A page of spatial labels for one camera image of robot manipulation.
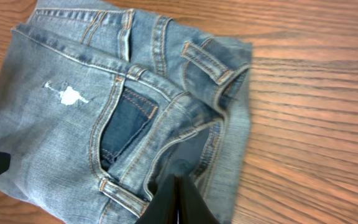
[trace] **front pocket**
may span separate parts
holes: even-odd
[[[124,87],[101,138],[100,159],[104,170],[109,169],[136,137],[141,138],[147,132],[157,109],[156,102]]]

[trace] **white frayed thread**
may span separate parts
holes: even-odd
[[[60,95],[60,103],[64,105],[73,105],[78,100],[81,100],[84,103],[89,103],[88,100],[83,98],[78,91],[75,91],[71,86],[68,86],[65,91],[57,91],[54,88],[50,87],[50,81],[47,82],[44,87],[48,88]]]

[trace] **brown wood grain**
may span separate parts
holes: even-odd
[[[234,223],[358,223],[358,0],[111,1],[254,43]],[[0,0],[9,29],[34,0]],[[0,223],[61,223],[0,193]]]

